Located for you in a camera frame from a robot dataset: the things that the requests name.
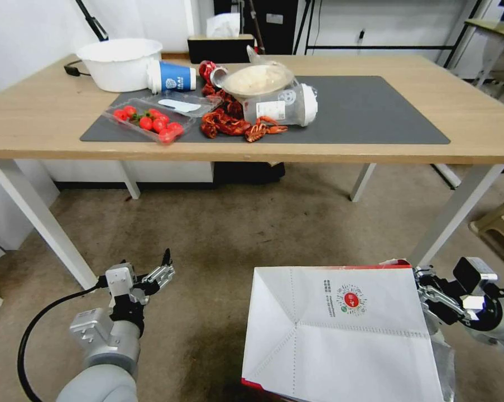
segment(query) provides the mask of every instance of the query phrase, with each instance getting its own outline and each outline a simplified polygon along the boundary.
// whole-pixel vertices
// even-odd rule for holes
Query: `white paper bag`
[[[310,402],[441,402],[409,266],[255,268],[243,383]]]

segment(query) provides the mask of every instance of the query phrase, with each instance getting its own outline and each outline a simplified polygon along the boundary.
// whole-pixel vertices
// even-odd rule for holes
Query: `red logo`
[[[359,304],[359,299],[358,296],[356,296],[354,293],[349,292],[345,294],[345,304],[350,307],[350,308],[356,308],[358,307]]]
[[[342,284],[337,289],[337,302],[343,313],[358,316],[367,311],[367,298],[358,286],[352,284]]]

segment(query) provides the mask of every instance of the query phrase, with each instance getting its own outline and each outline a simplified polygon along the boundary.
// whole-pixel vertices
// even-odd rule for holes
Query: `white plastic basin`
[[[130,92],[147,88],[147,64],[160,60],[161,50],[150,39],[111,39],[82,47],[77,57],[102,90]]]

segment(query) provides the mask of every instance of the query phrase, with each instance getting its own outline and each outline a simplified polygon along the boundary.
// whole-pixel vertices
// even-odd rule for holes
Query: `red crayfish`
[[[215,95],[221,97],[222,105],[201,118],[200,130],[207,138],[215,138],[218,132],[230,136],[244,136],[246,141],[255,142],[266,134],[277,134],[287,131],[287,126],[280,126],[278,122],[268,116],[261,116],[255,125],[244,120],[242,105],[223,89],[215,91],[214,87],[206,84],[201,93],[204,96]]]

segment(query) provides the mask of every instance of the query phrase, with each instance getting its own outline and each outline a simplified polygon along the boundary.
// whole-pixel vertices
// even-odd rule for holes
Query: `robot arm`
[[[111,313],[95,308],[71,323],[70,332],[85,350],[84,370],[62,389],[57,402],[137,402],[143,309],[174,273],[168,249],[161,266],[148,275],[136,276],[127,262],[107,270]]]
[[[455,280],[439,278],[431,266],[414,268],[423,311],[441,323],[460,322],[476,340],[504,350],[504,289],[481,259],[462,257]]]

